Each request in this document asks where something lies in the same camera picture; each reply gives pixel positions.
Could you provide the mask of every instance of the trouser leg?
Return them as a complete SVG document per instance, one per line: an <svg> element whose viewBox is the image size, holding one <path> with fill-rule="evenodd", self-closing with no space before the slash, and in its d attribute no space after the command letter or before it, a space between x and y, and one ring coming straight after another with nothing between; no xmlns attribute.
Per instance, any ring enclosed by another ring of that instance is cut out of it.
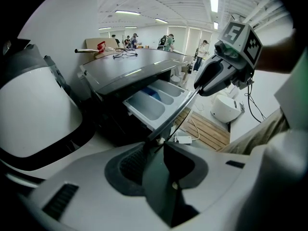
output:
<svg viewBox="0 0 308 231"><path fill-rule="evenodd" d="M288 122L282 110L278 109L258 126L217 151L250 155L254 147L267 144L276 134L287 131L288 129Z"/></svg>
<svg viewBox="0 0 308 231"><path fill-rule="evenodd" d="M197 60L196 60L196 63L193 67L194 70L198 71L199 70L199 67L201 65L201 61L202 61L202 58L201 57L197 57Z"/></svg>

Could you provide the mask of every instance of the blue detergent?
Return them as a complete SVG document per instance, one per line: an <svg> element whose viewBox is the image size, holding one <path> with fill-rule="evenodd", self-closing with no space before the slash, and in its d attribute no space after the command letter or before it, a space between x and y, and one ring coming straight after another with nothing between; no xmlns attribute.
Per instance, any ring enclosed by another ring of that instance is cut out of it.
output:
<svg viewBox="0 0 308 231"><path fill-rule="evenodd" d="M148 87L143 88L142 91L145 92L146 94L154 97L158 101L162 101L160 96L158 95L157 91L154 91L153 89L148 88Z"/></svg>

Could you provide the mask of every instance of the white wall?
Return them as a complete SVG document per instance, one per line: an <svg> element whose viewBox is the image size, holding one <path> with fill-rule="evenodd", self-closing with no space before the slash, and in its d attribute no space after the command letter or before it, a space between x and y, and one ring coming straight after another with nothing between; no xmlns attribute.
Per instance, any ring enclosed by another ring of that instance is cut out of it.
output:
<svg viewBox="0 0 308 231"><path fill-rule="evenodd" d="M219 35L220 35L220 33L217 32L217 31L214 31L214 32L212 33L211 42L210 42L210 44L209 44L209 46L208 46L208 52L210 52L210 55L209 55L209 56L214 55L215 44L216 44L217 41L218 41L217 38L218 38Z"/></svg>
<svg viewBox="0 0 308 231"><path fill-rule="evenodd" d="M178 51L183 51L184 47L186 49L187 39L185 38L185 27L176 27L176 26L169 26L168 27L168 35L173 34L174 36L174 49Z"/></svg>
<svg viewBox="0 0 308 231"><path fill-rule="evenodd" d="M196 49L199 47L201 36L201 30L198 29L189 29L189 37L187 42L186 54L190 56L194 56L196 53Z"/></svg>
<svg viewBox="0 0 308 231"><path fill-rule="evenodd" d="M271 45L290 36L292 28L293 22L286 17L257 31L257 35L263 45ZM276 101L274 94L288 77L289 74L255 71L253 77L255 83L253 84L251 95L265 117L268 117L279 108L279 104ZM240 115L235 121L231 122L231 141L234 141L259 124L250 114L247 97L244 96L245 93L247 93L247 88L240 90L236 97L236 100L240 102L243 101L245 113ZM261 118L260 112L252 103L250 103L250 106L255 117L262 121L263 119Z"/></svg>
<svg viewBox="0 0 308 231"><path fill-rule="evenodd" d="M100 37L101 37L101 38L110 38L109 36L110 36L110 35L109 35L109 32L100 33Z"/></svg>
<svg viewBox="0 0 308 231"><path fill-rule="evenodd" d="M79 66L87 62L85 39L98 38L97 0L46 0L29 18L19 34L30 39L42 56L49 55L72 89L85 99L86 92L77 78Z"/></svg>
<svg viewBox="0 0 308 231"><path fill-rule="evenodd" d="M131 39L131 37L133 36L134 33L137 33L138 35L138 31L140 30L140 28L132 28L132 29L125 29L125 36L129 36L129 38Z"/></svg>
<svg viewBox="0 0 308 231"><path fill-rule="evenodd" d="M122 42L122 39L125 40L125 38L126 38L124 30L110 32L110 37L113 34L115 35L115 38L118 39L120 42Z"/></svg>

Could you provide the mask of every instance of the wooden pallet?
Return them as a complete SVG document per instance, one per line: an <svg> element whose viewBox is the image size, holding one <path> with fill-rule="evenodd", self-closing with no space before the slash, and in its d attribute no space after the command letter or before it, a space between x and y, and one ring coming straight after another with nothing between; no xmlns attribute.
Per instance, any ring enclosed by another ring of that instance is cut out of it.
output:
<svg viewBox="0 0 308 231"><path fill-rule="evenodd" d="M178 116L175 123L179 125L183 121L183 119L186 118L189 111L189 109L183 110ZM207 120L196 112L192 112L192 115L188 119L188 122L181 125L181 128L183 128L193 138L198 138L198 130L193 122L195 122L197 128L199 129L199 141L204 143L206 147L213 150L218 150L230 143L229 132L219 128L216 124Z"/></svg>

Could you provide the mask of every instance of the eyeglasses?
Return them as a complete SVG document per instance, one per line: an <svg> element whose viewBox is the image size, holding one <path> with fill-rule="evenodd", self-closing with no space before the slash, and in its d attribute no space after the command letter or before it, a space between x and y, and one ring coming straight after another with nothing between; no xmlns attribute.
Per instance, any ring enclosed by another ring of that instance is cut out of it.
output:
<svg viewBox="0 0 308 231"><path fill-rule="evenodd" d="M126 50L122 50L121 52L116 52L114 51L114 55L113 55L113 58L119 58L119 57L122 57L122 56L138 56L138 54L136 52L128 52Z"/></svg>

